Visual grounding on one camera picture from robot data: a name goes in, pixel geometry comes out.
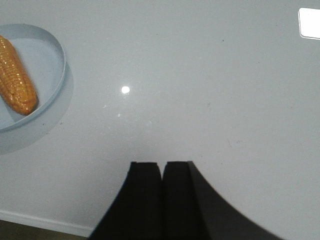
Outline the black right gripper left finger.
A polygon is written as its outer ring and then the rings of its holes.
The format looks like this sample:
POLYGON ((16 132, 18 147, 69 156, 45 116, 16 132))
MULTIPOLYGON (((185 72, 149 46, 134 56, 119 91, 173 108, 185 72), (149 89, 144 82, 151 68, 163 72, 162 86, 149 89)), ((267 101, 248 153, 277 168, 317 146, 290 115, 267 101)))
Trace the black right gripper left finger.
POLYGON ((115 200, 90 240, 160 240, 162 179, 155 162, 132 162, 115 200))

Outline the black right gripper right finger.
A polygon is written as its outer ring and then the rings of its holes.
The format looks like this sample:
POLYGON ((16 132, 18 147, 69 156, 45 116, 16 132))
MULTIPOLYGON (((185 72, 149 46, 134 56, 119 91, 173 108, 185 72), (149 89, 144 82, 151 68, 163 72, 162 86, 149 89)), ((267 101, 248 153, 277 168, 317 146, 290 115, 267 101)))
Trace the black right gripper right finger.
POLYGON ((170 161, 163 172, 166 240, 277 240, 231 206, 192 161, 170 161))

